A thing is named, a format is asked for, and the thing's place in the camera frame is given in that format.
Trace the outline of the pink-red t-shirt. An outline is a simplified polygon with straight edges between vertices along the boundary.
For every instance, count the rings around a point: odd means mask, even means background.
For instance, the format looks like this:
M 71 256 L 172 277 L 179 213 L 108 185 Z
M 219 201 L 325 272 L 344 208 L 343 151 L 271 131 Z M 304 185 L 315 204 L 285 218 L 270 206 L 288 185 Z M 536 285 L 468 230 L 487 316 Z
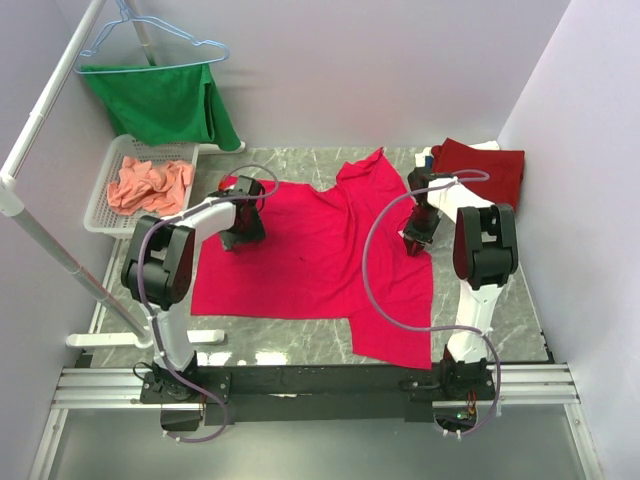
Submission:
M 275 194 L 260 214 L 264 240 L 229 252 L 218 237 L 202 244 L 192 315 L 345 318 L 355 354 L 431 368 L 432 257 L 409 256 L 399 234 L 412 201 L 400 200 L 369 232 L 406 191 L 384 151 L 344 164 L 326 191 L 291 182 L 266 187 Z

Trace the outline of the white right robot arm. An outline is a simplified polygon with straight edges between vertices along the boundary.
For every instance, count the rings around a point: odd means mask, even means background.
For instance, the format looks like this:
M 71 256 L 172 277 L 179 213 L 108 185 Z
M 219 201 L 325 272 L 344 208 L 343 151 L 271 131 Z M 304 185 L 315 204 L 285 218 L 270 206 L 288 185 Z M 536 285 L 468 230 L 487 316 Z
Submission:
M 460 399 L 482 382 L 489 348 L 483 336 L 491 327 L 497 300 L 518 267 L 515 211 L 480 197 L 455 174 L 427 166 L 408 175 L 415 206 L 402 231 L 407 254 L 417 255 L 433 242 L 446 217 L 454 223 L 452 263 L 460 281 L 457 328 L 439 363 L 439 387 Z

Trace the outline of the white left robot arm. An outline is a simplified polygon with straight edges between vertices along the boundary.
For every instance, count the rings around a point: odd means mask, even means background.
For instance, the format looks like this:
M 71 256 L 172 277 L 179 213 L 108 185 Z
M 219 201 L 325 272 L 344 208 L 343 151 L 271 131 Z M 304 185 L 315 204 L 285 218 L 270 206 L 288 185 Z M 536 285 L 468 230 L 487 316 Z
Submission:
M 166 218 L 141 217 L 130 240 L 121 284 L 145 312 L 153 342 L 153 366 L 168 374 L 164 389 L 176 401 L 200 388 L 184 299 L 191 290 L 195 250 L 218 237 L 225 252 L 266 238 L 259 207 L 267 196 L 258 180 L 241 175 L 200 203 Z

